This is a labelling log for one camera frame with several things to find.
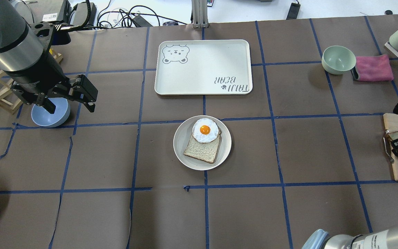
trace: brown table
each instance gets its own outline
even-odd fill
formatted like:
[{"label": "brown table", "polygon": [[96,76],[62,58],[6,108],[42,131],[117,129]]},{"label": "brown table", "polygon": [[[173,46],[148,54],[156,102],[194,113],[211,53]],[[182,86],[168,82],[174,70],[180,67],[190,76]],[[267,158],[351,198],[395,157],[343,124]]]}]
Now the brown table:
[{"label": "brown table", "polygon": [[[389,54],[383,45],[397,29],[392,15],[71,33],[55,50],[67,75],[98,88],[96,110],[71,103],[64,126],[43,129],[30,107],[18,117],[0,109],[0,248],[126,248],[130,220],[131,249],[298,249],[318,228],[357,235],[398,224],[382,145],[398,60],[390,54],[393,82],[373,83],[320,63],[331,45]],[[250,94],[155,93],[158,45],[202,38],[249,42]],[[208,172],[172,149],[180,123],[201,114],[234,139]]]}]

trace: round plate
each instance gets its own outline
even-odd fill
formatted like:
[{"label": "round plate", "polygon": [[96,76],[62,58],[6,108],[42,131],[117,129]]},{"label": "round plate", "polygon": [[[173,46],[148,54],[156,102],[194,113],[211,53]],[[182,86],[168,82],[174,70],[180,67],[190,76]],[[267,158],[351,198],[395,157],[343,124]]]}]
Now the round plate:
[{"label": "round plate", "polygon": [[[214,122],[216,122],[219,129],[221,129],[221,144],[219,146],[218,155],[214,164],[202,162],[183,154],[183,151],[187,147],[188,141],[190,140],[191,134],[193,132],[193,125],[196,123],[197,120],[201,118],[209,118],[213,120]],[[189,167],[190,169],[210,170],[222,164],[228,157],[229,151],[231,150],[231,134],[229,134],[229,130],[225,126],[225,124],[217,118],[205,115],[194,116],[181,123],[179,128],[176,130],[173,138],[173,148],[177,159],[179,159],[182,164]]]}]

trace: bread slice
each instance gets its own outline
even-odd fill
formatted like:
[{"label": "bread slice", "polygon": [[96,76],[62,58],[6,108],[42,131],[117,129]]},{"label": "bread slice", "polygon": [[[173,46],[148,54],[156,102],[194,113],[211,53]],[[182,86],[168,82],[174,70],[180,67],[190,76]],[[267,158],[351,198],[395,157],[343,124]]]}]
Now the bread slice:
[{"label": "bread slice", "polygon": [[206,144],[199,143],[193,135],[191,135],[188,145],[183,154],[194,159],[204,161],[209,164],[214,164],[218,155],[219,146],[221,144],[221,134],[218,137]]}]

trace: white floor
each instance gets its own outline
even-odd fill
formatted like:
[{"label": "white floor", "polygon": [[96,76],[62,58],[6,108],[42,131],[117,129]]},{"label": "white floor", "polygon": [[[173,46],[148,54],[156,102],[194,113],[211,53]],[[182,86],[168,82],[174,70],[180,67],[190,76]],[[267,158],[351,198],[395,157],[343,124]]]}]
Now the white floor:
[{"label": "white floor", "polygon": [[[71,5],[82,0],[70,0]],[[93,0],[98,12],[104,9],[109,0]],[[286,19],[291,3],[295,0],[272,0],[272,2],[260,2],[260,0],[215,0],[212,7],[208,7],[209,22],[247,22],[261,20]],[[341,16],[377,16],[384,15],[386,10],[392,10],[398,14],[398,0],[300,0],[300,12],[298,19],[323,18]],[[190,23],[190,0],[112,0],[107,11],[115,8],[129,10],[134,5],[145,5],[152,8],[158,15]],[[145,8],[135,8],[134,11],[151,13]],[[110,22],[118,19],[117,14],[108,17]],[[146,17],[152,25],[157,26],[155,17]]]}]

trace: folded cloth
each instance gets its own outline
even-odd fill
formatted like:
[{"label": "folded cloth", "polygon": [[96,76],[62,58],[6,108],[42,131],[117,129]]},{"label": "folded cloth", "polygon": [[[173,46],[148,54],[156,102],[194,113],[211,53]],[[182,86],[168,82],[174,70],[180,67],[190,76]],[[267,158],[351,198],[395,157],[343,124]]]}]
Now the folded cloth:
[{"label": "folded cloth", "polygon": [[388,55],[356,56],[356,66],[351,70],[358,81],[391,81],[394,79]]}]

